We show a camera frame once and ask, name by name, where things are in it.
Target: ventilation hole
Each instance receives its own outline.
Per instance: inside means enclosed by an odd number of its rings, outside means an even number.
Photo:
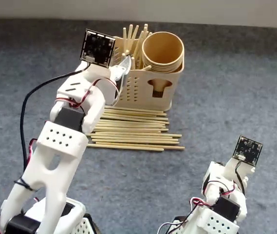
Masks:
[[[75,88],[73,88],[73,89],[67,89],[66,91],[73,91],[73,90],[75,90]]]

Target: paper cup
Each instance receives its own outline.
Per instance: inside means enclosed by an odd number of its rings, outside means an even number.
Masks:
[[[145,66],[152,66],[152,71],[171,73],[181,66],[184,50],[184,44],[178,36],[168,32],[157,32],[143,42],[142,59]]]

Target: wooden utensil holder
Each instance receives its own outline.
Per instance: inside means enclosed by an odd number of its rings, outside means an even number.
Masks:
[[[123,39],[119,37],[115,38],[115,50],[111,60],[111,66],[121,61],[121,54],[123,52]],[[133,53],[137,41],[137,39],[134,41],[130,54]],[[166,74],[144,70],[131,70],[128,74],[127,84],[116,106],[162,111],[169,110],[172,106],[172,99],[179,77],[184,70],[184,61],[185,58],[183,58],[181,67],[174,73]],[[152,83],[159,82],[160,79],[167,80],[170,86],[165,87],[163,92],[156,92],[154,91],[155,84]]]

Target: gray carpet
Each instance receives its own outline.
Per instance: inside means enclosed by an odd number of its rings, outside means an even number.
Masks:
[[[79,64],[84,28],[121,35],[127,22],[0,20],[0,206],[21,175],[21,103],[28,91]],[[150,23],[185,43],[185,72],[170,129],[183,152],[87,149],[69,197],[86,204],[104,234],[154,234],[189,212],[211,160],[226,162],[240,134],[264,144],[247,188],[240,234],[277,234],[277,29]],[[25,118],[28,142],[49,116],[61,82],[37,92]]]

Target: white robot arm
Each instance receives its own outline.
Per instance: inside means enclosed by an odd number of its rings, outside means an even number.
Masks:
[[[102,48],[109,58],[94,55],[92,44],[86,48],[89,44],[85,42],[89,38],[92,39],[90,43],[96,45],[100,43],[102,46],[106,42],[107,46]],[[106,61],[110,60],[112,53],[107,48],[112,50],[113,45],[113,38],[86,31],[81,56],[91,60],[92,64],[87,71],[69,77],[58,89],[50,121],[45,123],[22,177],[15,181],[2,204],[0,233],[69,234],[83,220],[85,207],[67,198],[66,194],[88,144],[85,134],[93,131],[105,104],[116,103],[131,67],[130,57],[109,67]],[[87,66],[88,63],[82,61],[77,70]],[[55,156],[60,157],[60,162],[51,170],[50,164]],[[46,198],[25,215],[21,214],[24,203],[42,187],[46,188]],[[68,205],[71,209],[66,214]]]
[[[240,136],[225,166],[211,162],[203,178],[202,195],[194,197],[192,212],[173,221],[167,234],[236,234],[246,218],[247,174],[253,174],[262,144]]]

